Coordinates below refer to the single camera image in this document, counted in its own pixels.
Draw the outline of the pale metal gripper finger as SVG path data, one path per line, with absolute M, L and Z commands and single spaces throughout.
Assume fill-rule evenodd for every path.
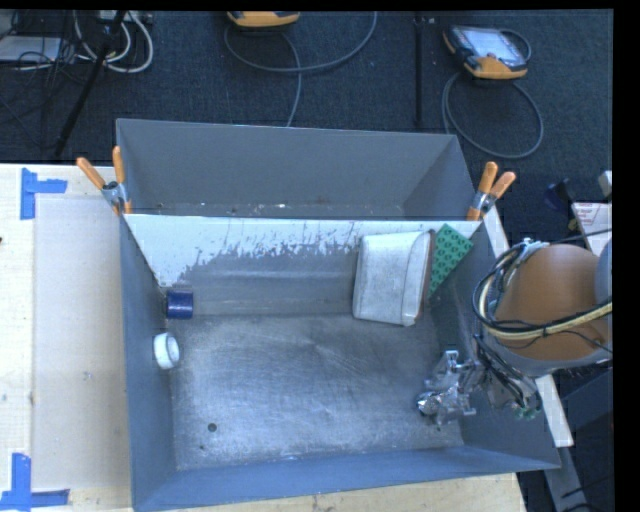
M 431 376 L 424 381 L 428 392 L 471 393 L 481 381 L 481 364 L 468 358 L 458 361 L 457 350 L 446 350 L 434 367 Z
M 422 416 L 439 426 L 477 414 L 469 396 L 452 389 L 425 391 L 417 397 L 416 407 Z

